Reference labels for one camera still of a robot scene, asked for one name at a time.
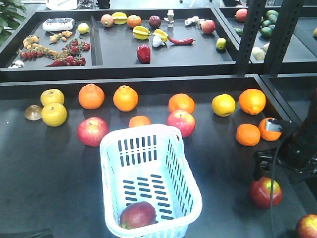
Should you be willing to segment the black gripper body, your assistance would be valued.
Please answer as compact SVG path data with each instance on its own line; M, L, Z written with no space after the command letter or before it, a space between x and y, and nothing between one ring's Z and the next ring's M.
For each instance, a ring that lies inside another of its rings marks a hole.
M281 166L292 173L290 181L298 183L305 179L315 178L317 176L317 157L316 155L306 154L301 150L291 149L268 149L254 153L256 162L266 162L266 172L264 176L273 174L274 166Z

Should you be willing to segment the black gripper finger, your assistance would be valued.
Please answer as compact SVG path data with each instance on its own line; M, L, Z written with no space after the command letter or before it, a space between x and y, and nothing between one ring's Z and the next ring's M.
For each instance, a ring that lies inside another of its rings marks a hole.
M265 175L265 172L266 172L266 162L265 161L256 162L254 172L253 172L254 181L259 181Z

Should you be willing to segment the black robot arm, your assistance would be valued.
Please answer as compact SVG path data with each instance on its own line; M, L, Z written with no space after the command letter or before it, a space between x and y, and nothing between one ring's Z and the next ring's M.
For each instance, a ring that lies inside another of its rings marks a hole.
M306 119L301 125L289 120L265 119L264 128L281 132L281 144L254 153L254 180L273 174L274 166L289 169L290 181L298 183L317 176L317 93L314 92Z

